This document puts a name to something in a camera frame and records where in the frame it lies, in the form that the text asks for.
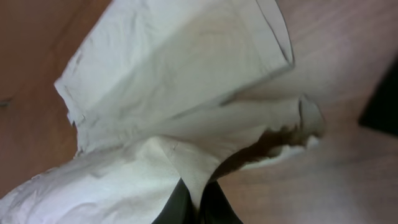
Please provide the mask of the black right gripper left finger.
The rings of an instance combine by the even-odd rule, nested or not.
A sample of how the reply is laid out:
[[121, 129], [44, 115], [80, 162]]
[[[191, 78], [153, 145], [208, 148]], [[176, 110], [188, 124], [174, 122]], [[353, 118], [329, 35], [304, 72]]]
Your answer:
[[190, 192], [180, 179], [164, 208], [152, 224], [192, 224], [195, 222]]

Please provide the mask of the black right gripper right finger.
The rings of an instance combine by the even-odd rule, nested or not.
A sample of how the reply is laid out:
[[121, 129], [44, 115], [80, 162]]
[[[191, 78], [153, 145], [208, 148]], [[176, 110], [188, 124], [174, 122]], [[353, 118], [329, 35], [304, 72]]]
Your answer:
[[205, 188], [200, 205], [201, 224], [243, 224], [217, 182]]

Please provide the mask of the beige shorts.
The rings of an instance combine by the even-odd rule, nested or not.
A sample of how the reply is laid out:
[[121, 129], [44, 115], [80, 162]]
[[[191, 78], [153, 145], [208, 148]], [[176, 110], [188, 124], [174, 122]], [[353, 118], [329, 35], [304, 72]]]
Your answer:
[[294, 64], [275, 1], [113, 1], [55, 88], [78, 151], [1, 199], [2, 223], [152, 223], [180, 179], [195, 222], [208, 184], [305, 151], [305, 96], [235, 100]]

